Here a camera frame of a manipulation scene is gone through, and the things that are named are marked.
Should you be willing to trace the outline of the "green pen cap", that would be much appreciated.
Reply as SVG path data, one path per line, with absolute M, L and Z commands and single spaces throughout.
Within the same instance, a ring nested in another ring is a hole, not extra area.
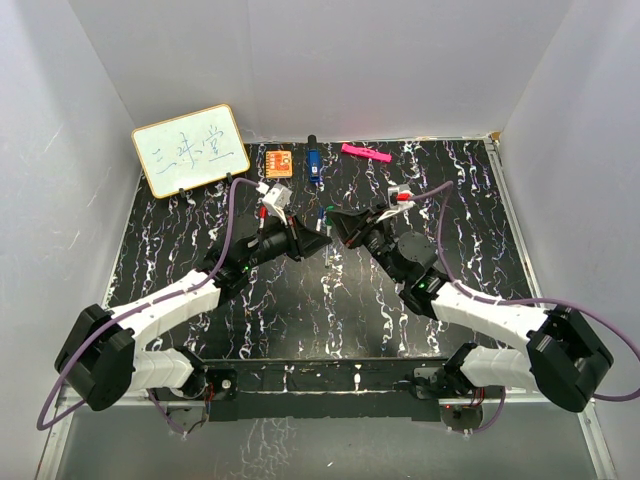
M 330 217 L 330 213 L 335 209 L 333 205 L 329 205 L 325 208 L 325 225 L 327 227 L 332 225 L 332 220 Z

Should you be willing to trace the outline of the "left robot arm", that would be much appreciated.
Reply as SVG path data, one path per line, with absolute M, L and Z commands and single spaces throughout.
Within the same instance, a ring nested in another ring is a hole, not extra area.
M 279 256 L 300 261 L 330 242 L 295 216 L 270 219 L 258 233 L 210 249 L 199 267 L 153 294 L 111 310 L 85 308 L 54 367 L 94 411 L 149 389 L 197 398 L 207 388 L 204 362 L 185 347 L 151 351 L 150 342 L 233 299 L 248 285 L 252 268 Z

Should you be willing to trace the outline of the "white pen green end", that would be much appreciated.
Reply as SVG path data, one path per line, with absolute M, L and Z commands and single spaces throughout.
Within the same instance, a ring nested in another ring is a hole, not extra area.
M 331 230 L 332 226 L 330 224 L 326 225 L 326 235 L 331 239 Z M 331 262 L 331 241 L 325 246 L 325 254 L 324 254 L 324 266 L 325 268 L 330 268 Z

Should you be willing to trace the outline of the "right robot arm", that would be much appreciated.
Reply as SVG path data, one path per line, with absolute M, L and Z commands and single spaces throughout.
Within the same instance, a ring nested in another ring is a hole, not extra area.
M 462 293 L 460 283 L 437 269 L 438 255 L 429 239 L 417 232 L 395 235 L 383 208 L 330 208 L 327 217 L 346 248 L 365 248 L 399 285 L 398 295 L 411 312 L 506 345 L 491 349 L 465 343 L 430 376 L 414 373 L 417 388 L 466 397 L 480 388 L 515 387 L 581 412 L 613 366 L 612 354 L 577 310 L 505 305 L 497 297 Z

